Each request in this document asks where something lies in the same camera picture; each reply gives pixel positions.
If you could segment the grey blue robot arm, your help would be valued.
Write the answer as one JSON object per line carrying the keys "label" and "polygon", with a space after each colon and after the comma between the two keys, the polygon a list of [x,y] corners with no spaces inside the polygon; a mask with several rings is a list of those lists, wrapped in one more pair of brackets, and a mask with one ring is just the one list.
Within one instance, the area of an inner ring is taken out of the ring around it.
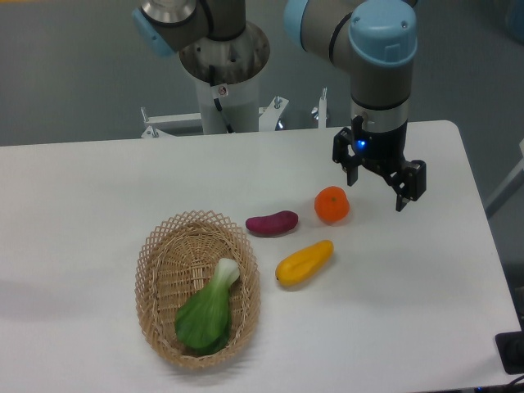
{"label": "grey blue robot arm", "polygon": [[[290,1],[283,20],[302,50],[350,76],[350,127],[334,138],[333,160],[354,184],[359,168],[381,176],[402,210],[426,191],[427,169],[406,160],[417,19],[411,1]],[[143,1],[132,13],[161,56],[177,54],[201,90],[205,133],[260,128],[252,84],[266,67],[265,33],[243,1]]]}

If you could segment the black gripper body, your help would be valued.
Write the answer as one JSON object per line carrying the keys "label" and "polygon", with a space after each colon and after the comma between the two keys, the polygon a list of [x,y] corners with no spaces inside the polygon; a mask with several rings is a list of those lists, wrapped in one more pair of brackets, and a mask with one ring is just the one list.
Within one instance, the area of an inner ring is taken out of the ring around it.
{"label": "black gripper body", "polygon": [[405,167],[404,147],[407,122],[400,127],[375,133],[364,129],[364,118],[360,115],[351,121],[350,146],[354,155],[348,155],[346,171],[362,165],[380,175],[392,175]]}

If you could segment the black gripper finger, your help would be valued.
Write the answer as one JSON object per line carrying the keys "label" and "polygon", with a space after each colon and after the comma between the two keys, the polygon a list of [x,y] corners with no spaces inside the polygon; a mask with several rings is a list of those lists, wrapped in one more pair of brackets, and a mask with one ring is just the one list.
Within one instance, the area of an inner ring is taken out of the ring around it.
{"label": "black gripper finger", "polygon": [[332,145],[332,160],[341,165],[346,173],[346,182],[349,187],[357,182],[358,168],[361,164],[361,159],[357,155],[350,154],[351,138],[351,130],[345,127],[334,136]]}
{"label": "black gripper finger", "polygon": [[395,210],[401,212],[427,190],[427,164],[423,160],[402,160],[400,167],[384,179],[395,191]]}

